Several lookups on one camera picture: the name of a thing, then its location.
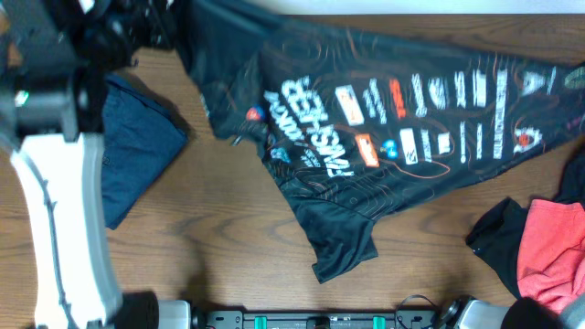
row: red fabric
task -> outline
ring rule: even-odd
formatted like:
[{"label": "red fabric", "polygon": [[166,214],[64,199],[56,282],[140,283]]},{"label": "red fabric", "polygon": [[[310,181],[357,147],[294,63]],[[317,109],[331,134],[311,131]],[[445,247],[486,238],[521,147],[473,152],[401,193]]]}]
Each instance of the red fabric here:
[{"label": "red fabric", "polygon": [[518,288],[560,313],[585,292],[585,211],[579,203],[532,202],[518,252]]}]

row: wire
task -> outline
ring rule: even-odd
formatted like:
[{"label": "wire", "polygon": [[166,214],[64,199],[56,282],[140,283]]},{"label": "wire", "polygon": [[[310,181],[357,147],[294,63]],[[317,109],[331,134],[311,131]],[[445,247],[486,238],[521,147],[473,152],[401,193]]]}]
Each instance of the wire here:
[{"label": "wire", "polygon": [[405,304],[405,303],[407,303],[407,302],[409,302],[409,301],[411,301],[411,300],[414,300],[414,299],[423,299],[423,300],[425,300],[425,301],[429,302],[429,303],[432,305],[432,308],[435,310],[435,312],[439,312],[439,311],[441,310],[441,309],[440,309],[440,308],[439,308],[437,305],[435,305],[435,303],[434,303],[434,302],[431,302],[431,300],[430,300],[430,299],[428,299],[427,297],[425,297],[425,296],[423,296],[423,295],[419,295],[419,294],[413,294],[413,295],[410,295],[409,297],[405,298],[405,299],[404,299],[402,302],[400,302],[400,304],[399,304],[399,305],[396,307],[396,316],[394,317],[394,319],[395,319],[394,326],[395,326],[395,327],[397,327],[397,328],[398,328],[398,327],[399,327],[399,325],[398,325],[398,324],[400,324],[400,325],[402,326],[402,328],[404,328],[404,329],[409,329],[409,328],[408,328],[408,327],[407,327],[407,326],[406,326],[406,325],[405,325],[405,324],[402,322],[402,319],[400,319],[400,317],[399,317],[399,309],[400,309],[400,307],[404,306],[404,304]]},{"label": "wire", "polygon": [[65,289],[63,288],[63,280],[61,278],[61,267],[59,263],[59,250],[57,246],[57,229],[55,227],[55,216],[53,213],[53,209],[57,202],[52,202],[50,195],[48,193],[47,185],[48,181],[43,179],[40,171],[38,170],[35,163],[28,157],[27,154],[18,153],[20,158],[28,165],[33,176],[38,181],[38,185],[40,186],[41,190],[43,191],[43,197],[45,198],[45,207],[47,207],[48,213],[48,228],[51,236],[51,253],[53,256],[53,271],[55,272],[55,283],[57,284],[57,292],[58,292],[58,304],[63,308],[63,312],[65,313],[65,317],[67,318],[68,322],[68,329],[79,329],[79,327],[75,324],[75,320],[71,314],[71,304],[67,302],[65,297]]}]

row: folded blue cloth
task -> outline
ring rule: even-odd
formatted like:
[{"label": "folded blue cloth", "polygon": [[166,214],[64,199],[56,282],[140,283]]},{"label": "folded blue cloth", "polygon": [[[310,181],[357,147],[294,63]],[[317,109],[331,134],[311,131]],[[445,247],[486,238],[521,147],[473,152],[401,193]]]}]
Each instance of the folded blue cloth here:
[{"label": "folded blue cloth", "polygon": [[101,194],[106,227],[116,229],[138,197],[186,144],[170,113],[117,76],[107,78]]}]

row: wooden surface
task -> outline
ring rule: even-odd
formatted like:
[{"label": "wooden surface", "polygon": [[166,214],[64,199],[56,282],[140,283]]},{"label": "wooden surface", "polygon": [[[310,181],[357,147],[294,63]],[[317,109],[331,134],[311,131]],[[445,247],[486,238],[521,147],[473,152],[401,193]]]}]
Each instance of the wooden surface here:
[{"label": "wooden surface", "polygon": [[[337,25],[440,40],[578,64],[585,60],[585,16],[312,17]],[[113,265],[126,291],[153,289],[207,306],[249,310],[388,309],[420,293],[444,302],[470,293],[489,302],[514,299],[463,238],[506,196],[523,206],[553,196],[577,143],[524,163],[496,179],[458,190],[374,229],[379,257],[326,284],[303,231],[251,144],[230,147],[211,134],[197,88],[174,53],[144,50],[132,74],[170,100],[193,139],[110,231]],[[0,157],[0,327],[33,319],[37,279],[25,199]]]}]

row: wooden table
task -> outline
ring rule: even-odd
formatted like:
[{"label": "wooden table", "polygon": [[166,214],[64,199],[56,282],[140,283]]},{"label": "wooden table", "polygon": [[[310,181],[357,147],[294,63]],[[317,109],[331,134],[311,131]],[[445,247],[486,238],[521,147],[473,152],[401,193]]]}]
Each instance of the wooden table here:
[{"label": "wooden table", "polygon": [[[332,16],[315,21],[405,37],[578,64],[585,60],[585,16]],[[143,50],[130,74],[171,101],[193,138],[108,233],[126,291],[191,298],[249,310],[389,309],[414,293],[441,303],[462,293],[509,305],[514,298],[463,242],[475,221],[506,196],[527,206],[553,196],[578,143],[496,179],[451,193],[374,229],[379,257],[320,285],[303,231],[254,146],[231,147],[211,134],[175,53]],[[0,157],[0,327],[31,323],[37,274],[27,209],[15,172]]]}]

